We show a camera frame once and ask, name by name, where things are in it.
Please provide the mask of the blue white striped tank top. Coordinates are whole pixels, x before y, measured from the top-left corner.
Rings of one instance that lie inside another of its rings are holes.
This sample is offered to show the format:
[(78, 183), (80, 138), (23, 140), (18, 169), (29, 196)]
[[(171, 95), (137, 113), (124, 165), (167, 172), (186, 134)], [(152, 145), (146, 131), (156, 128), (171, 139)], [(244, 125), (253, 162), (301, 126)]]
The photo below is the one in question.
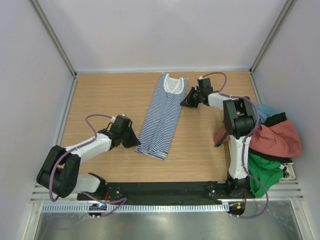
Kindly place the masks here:
[(159, 160), (169, 153), (186, 96), (188, 78), (172, 78), (162, 73), (148, 106), (135, 152)]

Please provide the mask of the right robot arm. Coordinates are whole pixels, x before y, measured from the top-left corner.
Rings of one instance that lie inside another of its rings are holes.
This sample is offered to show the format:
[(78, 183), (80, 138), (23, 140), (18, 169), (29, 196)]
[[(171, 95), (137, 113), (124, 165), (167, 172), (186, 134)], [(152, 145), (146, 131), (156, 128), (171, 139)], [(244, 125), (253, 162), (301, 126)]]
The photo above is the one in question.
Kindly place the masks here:
[(237, 198), (250, 186), (248, 153), (251, 136), (259, 125), (255, 104), (247, 97), (232, 96), (214, 91), (209, 78), (199, 78), (198, 85), (192, 87), (182, 107), (197, 108), (199, 104), (223, 110), (225, 134), (215, 144), (220, 146), (227, 137), (230, 152), (230, 166), (225, 181), (225, 192)]

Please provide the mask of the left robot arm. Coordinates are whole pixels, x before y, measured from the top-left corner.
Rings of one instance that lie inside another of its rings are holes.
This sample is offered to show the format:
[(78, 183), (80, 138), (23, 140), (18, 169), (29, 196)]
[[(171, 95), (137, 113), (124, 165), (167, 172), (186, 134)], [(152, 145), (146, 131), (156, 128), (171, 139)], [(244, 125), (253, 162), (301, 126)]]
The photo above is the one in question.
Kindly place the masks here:
[(49, 150), (36, 182), (48, 189), (52, 202), (74, 193), (93, 200), (101, 200), (105, 196), (106, 181), (94, 173), (81, 174), (80, 166), (119, 145), (128, 149), (140, 144), (129, 117), (120, 114), (109, 117), (109, 120), (107, 127), (99, 131), (92, 124), (88, 125), (93, 137), (67, 147), (55, 145)]

